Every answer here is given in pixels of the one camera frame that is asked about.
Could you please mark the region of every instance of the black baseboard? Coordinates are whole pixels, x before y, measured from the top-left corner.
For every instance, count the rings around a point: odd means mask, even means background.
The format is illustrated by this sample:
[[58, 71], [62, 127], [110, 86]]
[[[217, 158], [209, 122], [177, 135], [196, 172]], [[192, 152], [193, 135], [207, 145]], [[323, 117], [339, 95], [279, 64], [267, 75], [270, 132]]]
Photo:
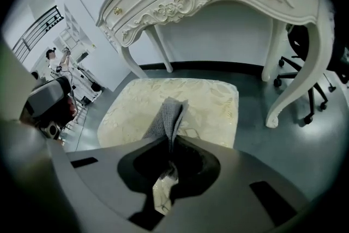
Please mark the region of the black baseboard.
[[[210, 70], [242, 73], [253, 76], [261, 76], [263, 71], [263, 66], [260, 65], [225, 61], [181, 61], [171, 62], [171, 65], [173, 67], [173, 71], [180, 69]], [[166, 70], [166, 67], [163, 63], [145, 64], [140, 65], [140, 67], [143, 70]]]

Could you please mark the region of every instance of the cream cushioned stool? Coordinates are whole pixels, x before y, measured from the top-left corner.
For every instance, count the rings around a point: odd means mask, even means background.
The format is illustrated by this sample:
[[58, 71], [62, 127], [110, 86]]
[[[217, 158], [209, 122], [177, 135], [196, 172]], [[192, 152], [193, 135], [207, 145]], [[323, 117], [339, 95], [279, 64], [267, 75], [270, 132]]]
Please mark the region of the cream cushioned stool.
[[101, 146], [141, 140], [167, 97], [189, 102], [178, 135], [233, 147], [238, 122], [236, 86], [201, 79], [136, 79], [129, 82], [98, 128]]

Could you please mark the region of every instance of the carved rose decoration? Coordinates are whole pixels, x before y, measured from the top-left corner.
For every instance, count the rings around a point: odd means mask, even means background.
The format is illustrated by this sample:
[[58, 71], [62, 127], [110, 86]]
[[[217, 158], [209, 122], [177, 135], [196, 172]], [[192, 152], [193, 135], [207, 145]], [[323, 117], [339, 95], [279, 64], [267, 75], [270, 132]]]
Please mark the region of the carved rose decoration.
[[173, 3], [169, 3], [166, 5], [166, 15], [169, 17], [173, 17], [177, 12], [177, 7]]

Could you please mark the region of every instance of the black office chair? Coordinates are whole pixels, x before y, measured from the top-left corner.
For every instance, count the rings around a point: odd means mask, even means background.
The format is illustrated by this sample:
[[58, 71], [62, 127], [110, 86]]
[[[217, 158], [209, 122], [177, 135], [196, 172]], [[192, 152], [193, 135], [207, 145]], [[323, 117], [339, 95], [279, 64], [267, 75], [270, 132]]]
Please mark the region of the black office chair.
[[[347, 40], [345, 38], [344, 28], [341, 28], [341, 24], [337, 16], [335, 17], [334, 22], [335, 22], [335, 30], [334, 30], [335, 39], [333, 43], [331, 60], [328, 64], [327, 70], [334, 71], [338, 75], [342, 83], [347, 83], [349, 79], [349, 59], [348, 59], [349, 52], [348, 52], [348, 49], [345, 50], [345, 48], [347, 48], [347, 44], [346, 44]], [[291, 28], [292, 28], [291, 31], [288, 33], [288, 40], [290, 42], [291, 47], [297, 54], [296, 56], [292, 56], [292, 58], [300, 58], [303, 61], [305, 61], [306, 56], [308, 55], [308, 49], [309, 49], [308, 29], [305, 26], [293, 26]], [[278, 77], [274, 80], [275, 87], [281, 86], [282, 84], [281, 79], [294, 79], [302, 68], [297, 63], [285, 57], [281, 57], [281, 59], [279, 60], [279, 66], [281, 67], [284, 66], [285, 62], [288, 63], [290, 66], [292, 66], [297, 72], [279, 74]], [[333, 92], [336, 88], [332, 86], [330, 82], [329, 84], [330, 84], [329, 91]], [[325, 93], [323, 92], [321, 87], [318, 85], [318, 83], [314, 84], [314, 86], [308, 90], [309, 102], [310, 102], [310, 114], [308, 114], [304, 118], [305, 124], [311, 123], [312, 116], [314, 115], [313, 88], [315, 88], [319, 92], [319, 94], [322, 96], [324, 100], [324, 102], [322, 102], [320, 105], [321, 110], [325, 110], [327, 107], [326, 103], [328, 102], [328, 99]]]

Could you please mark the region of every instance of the curved table leg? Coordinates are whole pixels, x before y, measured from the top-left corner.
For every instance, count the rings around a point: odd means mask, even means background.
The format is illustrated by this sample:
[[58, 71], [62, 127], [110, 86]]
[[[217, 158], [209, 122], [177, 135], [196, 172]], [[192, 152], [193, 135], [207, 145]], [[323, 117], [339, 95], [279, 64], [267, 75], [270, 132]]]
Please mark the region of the curved table leg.
[[272, 21], [272, 35], [270, 38], [270, 45], [266, 63], [262, 72], [262, 81], [267, 82], [270, 79], [270, 73], [277, 65], [280, 59], [280, 42], [282, 40], [282, 32], [286, 28], [286, 24], [282, 21], [273, 19]]
[[173, 72], [172, 65], [169, 61], [169, 58], [167, 57], [163, 44], [160, 41], [160, 38], [158, 36], [157, 30], [155, 29], [155, 26], [148, 26], [145, 31], [149, 39], [151, 40], [154, 48], [157, 50], [158, 54], [163, 59], [167, 72], [172, 73]]
[[305, 94], [326, 70], [332, 55], [332, 29], [328, 10], [324, 6], [318, 12], [317, 26], [308, 25], [309, 51], [302, 69], [292, 83], [278, 97], [269, 110], [266, 126], [278, 126], [278, 115], [289, 103]]
[[122, 60], [127, 64], [133, 73], [136, 74], [138, 78], [147, 78], [147, 74], [139, 67], [139, 65], [134, 61], [130, 54], [128, 47], [121, 47], [118, 43], [115, 43], [118, 54], [121, 56]]

